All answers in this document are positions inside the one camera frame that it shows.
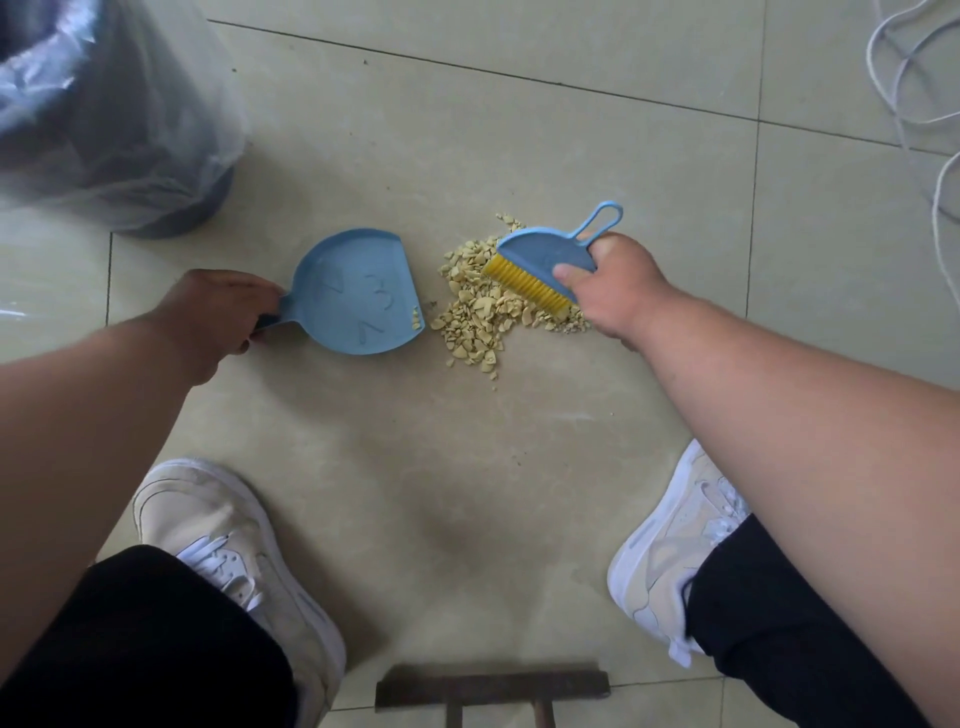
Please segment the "hand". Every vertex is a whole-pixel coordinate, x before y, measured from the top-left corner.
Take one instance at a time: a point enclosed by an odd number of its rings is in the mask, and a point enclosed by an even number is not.
[[[195,383],[203,384],[225,356],[250,347],[257,319],[276,315],[282,295],[278,285],[249,273],[194,270],[141,320],[175,342]]]
[[[682,294],[633,238],[609,232],[590,246],[590,254],[596,273],[561,263],[553,270],[554,278],[573,291],[584,316],[601,333],[635,350],[660,304]]]

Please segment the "white sneaker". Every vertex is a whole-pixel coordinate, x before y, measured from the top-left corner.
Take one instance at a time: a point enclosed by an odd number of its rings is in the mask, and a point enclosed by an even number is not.
[[[203,460],[171,460],[137,489],[133,521],[142,543],[177,556],[276,640],[297,685],[297,726],[315,728],[340,689],[347,650],[336,625],[283,563],[247,484]]]
[[[684,591],[710,552],[750,515],[750,508],[694,440],[680,458],[663,500],[610,564],[607,587],[617,606],[661,642],[683,667],[703,654],[686,634]]]

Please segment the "white cable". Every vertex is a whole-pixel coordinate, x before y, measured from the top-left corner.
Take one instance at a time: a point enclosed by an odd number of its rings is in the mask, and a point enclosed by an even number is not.
[[[894,116],[894,125],[897,128],[897,137],[900,141],[900,146],[903,151],[907,154],[908,159],[910,160],[911,168],[915,176],[919,180],[919,173],[913,164],[913,158],[910,157],[910,145],[906,138],[906,125],[916,126],[916,127],[926,127],[932,126],[935,124],[940,124],[949,119],[954,119],[960,116],[960,111],[955,111],[953,113],[944,114],[942,116],[937,116],[932,119],[913,119],[905,117],[900,114],[900,86],[903,82],[903,77],[906,74],[906,70],[910,67],[911,64],[916,62],[916,56],[919,54],[929,43],[931,43],[936,37],[945,31],[960,26],[960,17],[954,18],[950,22],[944,23],[937,28],[935,28],[930,33],[926,34],[920,41],[914,45],[914,47],[907,52],[904,52],[897,44],[889,37],[889,31],[892,28],[899,26],[902,23],[915,20],[920,17],[928,8],[934,5],[937,0],[921,0],[917,5],[912,8],[907,8],[904,11],[895,12],[887,18],[883,17],[883,9],[880,7],[879,0],[874,0],[874,11],[876,13],[876,19],[879,22],[879,25],[874,30],[873,34],[870,36],[870,41],[867,43],[867,72],[870,74],[870,80],[874,85],[876,93],[886,104],[887,109],[893,113]],[[876,64],[875,64],[875,54],[876,54],[876,45],[880,39],[886,40],[891,46],[893,46],[897,52],[900,54],[902,61],[900,66],[897,69],[897,74],[894,77],[893,87],[888,92],[884,87],[882,82],[879,79],[878,74],[876,73]],[[921,189],[924,190],[924,196],[930,200],[931,210],[930,210],[930,221],[931,227],[933,230],[933,248],[937,257],[937,267],[940,270],[940,274],[944,277],[944,280],[947,282],[947,288],[949,289],[950,295],[953,297],[953,302],[956,304],[957,309],[960,310],[960,289],[958,289],[957,284],[953,280],[953,276],[950,275],[950,272],[947,268],[947,264],[944,261],[943,245],[940,239],[940,215],[944,213],[954,222],[960,222],[960,218],[956,215],[949,213],[946,210],[941,208],[941,201],[943,198],[944,192],[944,180],[947,178],[950,170],[953,168],[954,164],[960,160],[960,153],[955,154],[951,157],[946,164],[941,168],[940,174],[937,176],[937,183],[934,187],[932,196],[928,195],[925,191],[923,183],[920,182]]]

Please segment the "plastic bag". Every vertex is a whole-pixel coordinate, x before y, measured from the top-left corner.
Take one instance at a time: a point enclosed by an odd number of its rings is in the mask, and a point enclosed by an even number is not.
[[[193,0],[0,0],[0,209],[178,234],[219,207],[247,137]]]

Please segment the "blue hand brush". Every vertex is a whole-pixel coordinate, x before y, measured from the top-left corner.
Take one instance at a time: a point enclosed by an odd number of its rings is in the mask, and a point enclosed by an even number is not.
[[[577,236],[607,208],[616,212],[614,218],[586,240],[578,240]],[[552,316],[565,318],[564,313],[572,303],[577,303],[577,299],[571,290],[553,277],[554,266],[569,263],[595,271],[597,267],[588,248],[622,219],[623,207],[605,202],[574,232],[528,228],[507,235],[496,246],[496,255],[484,266],[484,275],[535,303]]]

